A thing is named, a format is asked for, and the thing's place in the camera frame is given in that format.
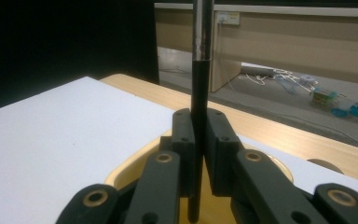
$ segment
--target cable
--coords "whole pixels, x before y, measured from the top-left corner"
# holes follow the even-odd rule
[[[241,76],[241,77],[239,77],[239,79],[250,79],[257,85],[260,85],[260,86],[266,85],[266,83],[263,81],[266,77],[255,76],[255,79],[257,79],[257,81],[255,81],[255,80],[251,79],[248,74],[245,74],[245,75],[246,75],[246,77]]]
[[[299,117],[297,117],[297,116],[285,115],[285,114],[281,114],[281,113],[272,112],[272,111],[269,111],[269,110],[264,109],[264,108],[259,107],[259,106],[245,105],[245,104],[243,104],[243,103],[237,98],[237,96],[235,95],[236,91],[235,91],[234,87],[231,85],[231,81],[230,81],[230,79],[229,79],[229,77],[228,77],[226,68],[225,68],[225,66],[224,66],[224,64],[223,64],[223,59],[222,59],[222,58],[223,58],[223,56],[222,56],[222,55],[223,55],[223,45],[222,45],[222,36],[221,36],[221,33],[222,33],[222,23],[221,23],[221,22],[219,22],[219,31],[218,31],[218,32],[219,32],[219,34],[218,34],[218,39],[219,39],[218,45],[219,45],[219,47],[220,47],[220,50],[219,50],[219,63],[220,63],[220,66],[223,67],[223,72],[224,72],[225,77],[226,77],[226,79],[227,79],[227,84],[228,84],[228,86],[232,89],[231,94],[232,94],[232,96],[233,96],[233,99],[234,99],[238,104],[243,105],[243,106],[245,106],[245,107],[253,108],[253,109],[256,109],[256,110],[261,110],[261,111],[263,111],[263,112],[270,113],[270,114],[272,114],[272,115],[281,116],[281,117],[287,117],[287,118],[292,118],[292,119],[298,119],[298,120],[307,122],[307,123],[312,124],[312,125],[315,125],[315,126],[323,127],[323,128],[325,128],[325,129],[328,129],[328,130],[331,130],[331,131],[335,131],[335,132],[337,132],[337,133],[341,133],[342,135],[344,135],[344,136],[350,138],[351,140],[353,140],[354,142],[358,143],[358,140],[356,140],[354,137],[351,137],[350,135],[348,135],[348,134],[342,132],[342,131],[339,130],[339,129],[335,129],[335,128],[332,128],[332,127],[327,127],[327,126],[325,126],[325,125],[318,124],[318,123],[315,123],[315,122],[310,121],[310,120],[307,120],[307,119],[302,119],[302,118],[299,118]]]

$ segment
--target wall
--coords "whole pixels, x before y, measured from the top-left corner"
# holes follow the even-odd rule
[[[156,8],[158,46],[191,51],[192,10]],[[358,83],[358,18],[241,13],[222,30],[226,60]]]

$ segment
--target white surface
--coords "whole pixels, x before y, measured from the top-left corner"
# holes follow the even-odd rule
[[[0,223],[55,223],[171,128],[172,111],[84,77],[0,109]]]
[[[193,9],[193,4],[155,3],[155,8]],[[350,7],[273,7],[245,5],[214,5],[213,10],[289,15],[358,17],[358,8]]]
[[[250,138],[241,135],[239,135],[239,138],[243,143],[257,148],[266,154],[277,158],[279,161],[285,164],[289,168],[290,172],[292,172],[295,185],[310,194],[313,194],[316,186],[328,183],[340,184],[358,192],[357,179],[353,179],[346,175],[328,170],[312,162],[302,160],[273,147],[263,145]]]

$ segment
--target black curtain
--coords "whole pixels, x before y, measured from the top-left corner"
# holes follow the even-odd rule
[[[116,73],[158,84],[153,2],[0,1],[0,107]]]

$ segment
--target white board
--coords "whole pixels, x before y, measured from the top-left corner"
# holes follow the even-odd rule
[[[89,77],[0,109],[0,223],[55,223],[171,128],[170,109]]]

